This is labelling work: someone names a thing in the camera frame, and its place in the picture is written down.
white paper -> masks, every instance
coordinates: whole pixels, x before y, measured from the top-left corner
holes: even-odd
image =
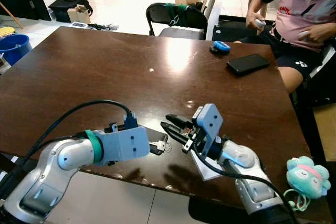
[[[196,167],[199,171],[199,173],[202,176],[203,181],[209,180],[209,179],[213,179],[213,178],[218,178],[219,176],[221,176],[221,174],[218,174],[216,172],[214,172],[213,170],[211,170],[210,168],[206,167],[202,161],[200,161],[197,157],[197,155],[195,154],[195,152],[193,150],[191,150],[191,156],[193,157],[193,160],[196,164]],[[216,163],[216,161],[212,160],[211,158],[205,158],[205,160],[211,164],[212,166],[214,166],[215,168],[219,169],[219,170],[223,170],[223,168],[218,165]]]

hand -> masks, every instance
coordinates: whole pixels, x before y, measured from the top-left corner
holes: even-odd
[[[259,13],[248,12],[246,15],[246,26],[249,28],[254,28],[257,30],[262,30],[262,28],[257,26],[256,19],[260,21],[265,21],[265,18],[262,17]]]
[[[324,42],[336,34],[336,23],[309,26],[302,31],[308,31],[308,33],[300,37],[299,40],[306,39],[311,42]]]

white floor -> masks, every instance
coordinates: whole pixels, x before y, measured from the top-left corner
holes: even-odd
[[[91,22],[117,24],[118,32],[148,35],[146,8],[155,2],[173,3],[174,0],[89,0],[93,7]],[[208,21],[207,39],[219,14],[245,16],[248,0],[216,0]],[[267,19],[274,18],[270,9]],[[59,26],[56,21],[19,19],[24,29],[18,28],[10,17],[0,16],[0,26],[12,26],[18,33],[30,37],[33,47],[41,43]],[[113,179],[77,173],[61,203],[51,213],[51,223],[201,223],[188,214],[188,197],[146,188]]]

plush toy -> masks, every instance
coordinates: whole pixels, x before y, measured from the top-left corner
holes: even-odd
[[[292,203],[291,205],[295,204],[293,207],[301,210],[299,207],[301,196],[306,202],[306,197],[308,199],[317,199],[327,195],[327,190],[331,187],[328,180],[329,172],[321,165],[314,165],[313,160],[309,157],[302,156],[290,159],[287,161],[287,170],[286,175],[289,185],[300,194],[298,204],[295,204],[293,201],[290,202]]]

plush keychain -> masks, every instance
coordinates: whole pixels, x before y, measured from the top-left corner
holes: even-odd
[[[290,159],[287,161],[287,170],[287,181],[293,189],[287,190],[284,195],[291,191],[299,194],[296,202],[289,201],[294,211],[305,211],[310,199],[327,195],[327,190],[331,187],[329,172],[321,165],[314,165],[309,157]]]

